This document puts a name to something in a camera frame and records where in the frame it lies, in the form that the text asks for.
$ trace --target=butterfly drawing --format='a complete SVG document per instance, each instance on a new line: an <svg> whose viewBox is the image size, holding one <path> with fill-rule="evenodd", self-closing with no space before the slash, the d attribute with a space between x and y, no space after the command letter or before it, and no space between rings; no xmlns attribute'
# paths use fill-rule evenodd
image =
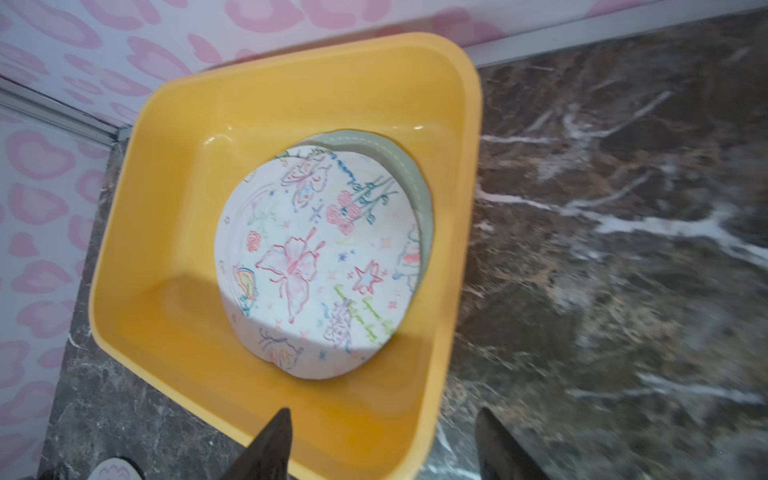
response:
<svg viewBox="0 0 768 480"><path fill-rule="evenodd" d="M286 371L296 366L296 362L299 361L299 355L304 351L304 348L300 347L297 349L288 343L287 338L273 338L262 329L259 329L259 334L261 335L259 344L272 363Z"/></svg>
<svg viewBox="0 0 768 480"><path fill-rule="evenodd" d="M288 299L289 322L293 323L301 310L310 299L310 282L317 274L317 257L325 242L320 242L314 250L310 250L307 242L317 231L310 230L306 239L291 237L284 245L273 245L264 257L256 264L256 268L269 270L277 275L270 279L280 284L280 298Z"/></svg>
<svg viewBox="0 0 768 480"><path fill-rule="evenodd" d="M296 157L297 162L283 175L282 185L294 187L291 203L293 211L310 204L315 193L322 192L328 184L328 170L332 167L325 155L308 159Z"/></svg>

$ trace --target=wall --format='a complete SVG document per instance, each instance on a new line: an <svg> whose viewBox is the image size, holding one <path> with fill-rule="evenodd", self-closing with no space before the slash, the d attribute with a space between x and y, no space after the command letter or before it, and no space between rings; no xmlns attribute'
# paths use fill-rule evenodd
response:
<svg viewBox="0 0 768 480"><path fill-rule="evenodd" d="M0 111L0 478L37 472L109 150Z"/></svg>
<svg viewBox="0 0 768 480"><path fill-rule="evenodd" d="M164 81L292 45L431 31L468 46L655 1L4 0L0 75L121 126Z"/></svg>

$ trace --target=yellow plastic basin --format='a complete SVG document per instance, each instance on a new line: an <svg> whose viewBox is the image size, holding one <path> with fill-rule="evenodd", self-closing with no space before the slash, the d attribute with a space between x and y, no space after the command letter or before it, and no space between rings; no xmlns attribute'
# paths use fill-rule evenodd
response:
<svg viewBox="0 0 768 480"><path fill-rule="evenodd" d="M472 215L481 95L464 52L406 34L303 51L171 81L144 106L91 291L99 346L248 445L293 415L301 478L411 478L448 368ZM232 189L310 135L343 128L401 145L432 192L435 241L406 318L336 379L306 381L243 347L221 306L214 234Z"/></svg>

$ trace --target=paper plate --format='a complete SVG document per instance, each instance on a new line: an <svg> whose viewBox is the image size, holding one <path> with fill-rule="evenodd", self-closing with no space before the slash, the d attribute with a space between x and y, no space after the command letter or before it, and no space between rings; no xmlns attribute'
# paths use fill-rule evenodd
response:
<svg viewBox="0 0 768 480"><path fill-rule="evenodd" d="M133 465L115 457L98 464L88 480L141 480L141 476Z"/></svg>
<svg viewBox="0 0 768 480"><path fill-rule="evenodd" d="M342 375L376 353L421 265L398 181L371 157L316 145L290 148L237 185L214 256L240 341L305 379Z"/></svg>

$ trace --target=red star drawing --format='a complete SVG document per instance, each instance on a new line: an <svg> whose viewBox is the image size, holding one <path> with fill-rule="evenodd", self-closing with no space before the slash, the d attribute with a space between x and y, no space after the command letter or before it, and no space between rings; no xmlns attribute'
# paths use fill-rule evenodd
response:
<svg viewBox="0 0 768 480"><path fill-rule="evenodd" d="M355 282L355 286L352 287L352 290L357 290L362 295L364 295L366 291L373 295L373 284L383 281L382 278L378 276L379 264L371 260L365 270L355 267L355 271L359 278L357 279L357 282Z"/></svg>

